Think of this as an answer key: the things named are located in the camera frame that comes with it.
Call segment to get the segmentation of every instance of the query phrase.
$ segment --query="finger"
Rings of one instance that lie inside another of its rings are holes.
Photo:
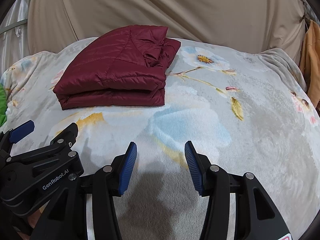
[[[28,217],[28,222],[29,222],[29,225],[32,227],[32,228],[35,228],[39,218],[41,216],[41,212],[40,210],[37,210],[36,212],[34,212],[31,216]]]
[[[27,236],[22,232],[18,232],[18,234],[23,240],[30,240],[30,236]]]

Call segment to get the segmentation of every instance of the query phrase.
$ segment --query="white and red sticker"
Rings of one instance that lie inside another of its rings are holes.
[[[290,234],[287,234],[287,235],[279,238],[278,240],[292,240],[292,238],[291,238],[291,235],[290,235]]]

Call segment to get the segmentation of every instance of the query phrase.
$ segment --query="folded maroon puffer jacket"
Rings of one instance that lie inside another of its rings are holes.
[[[165,37],[167,30],[132,25],[89,44],[53,89],[62,109],[164,105],[165,71],[181,45]]]

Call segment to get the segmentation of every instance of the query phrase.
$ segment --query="green cloth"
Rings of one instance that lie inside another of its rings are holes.
[[[7,95],[0,84],[0,126],[2,126],[7,121],[7,116],[5,111],[7,110]]]

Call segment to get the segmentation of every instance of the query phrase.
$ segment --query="gray strap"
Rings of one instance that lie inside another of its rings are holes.
[[[1,28],[1,29],[0,29],[0,34],[5,33],[5,32],[7,32],[8,30],[11,30],[11,29],[13,29],[13,28],[15,28],[15,27],[18,27],[18,26],[20,26],[20,25],[26,24],[27,22],[28,22],[28,19],[24,19],[24,20],[22,20],[22,21],[18,21],[18,22],[12,23],[12,24],[4,27],[4,28]]]

